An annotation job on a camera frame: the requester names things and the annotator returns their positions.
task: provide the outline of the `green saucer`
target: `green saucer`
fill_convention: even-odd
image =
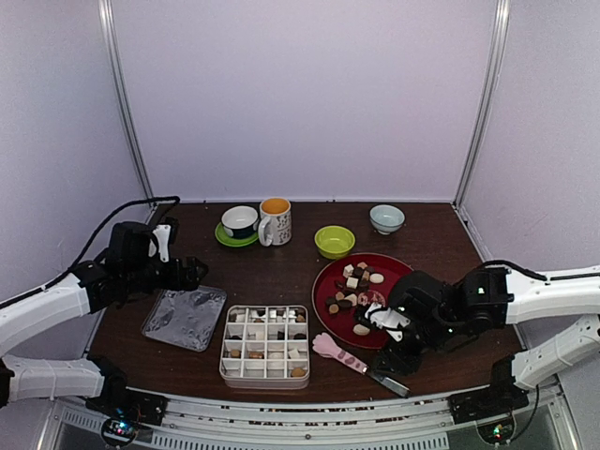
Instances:
[[[225,230],[223,230],[223,224],[221,222],[219,222],[215,228],[215,237],[224,246],[233,248],[246,247],[259,240],[259,234],[257,232],[244,239],[233,239],[225,233]]]

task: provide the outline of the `white cup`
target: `white cup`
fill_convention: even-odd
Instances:
[[[273,198],[261,203],[259,240],[265,247],[282,246],[292,239],[292,204]]]

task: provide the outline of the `chocolate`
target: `chocolate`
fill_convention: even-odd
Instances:
[[[301,378],[304,377],[307,374],[307,372],[301,368],[301,367],[297,367],[294,370],[292,370],[292,378]]]

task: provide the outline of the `clear plastic box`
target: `clear plastic box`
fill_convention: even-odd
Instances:
[[[304,321],[298,322],[298,316],[304,317]],[[293,376],[297,368],[305,373]],[[230,307],[219,372],[230,387],[306,387],[310,377],[307,309],[300,306]]]

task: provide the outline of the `green bowl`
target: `green bowl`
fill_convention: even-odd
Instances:
[[[338,225],[324,227],[315,233],[315,244],[328,260],[339,260],[348,256],[356,239],[353,232]]]

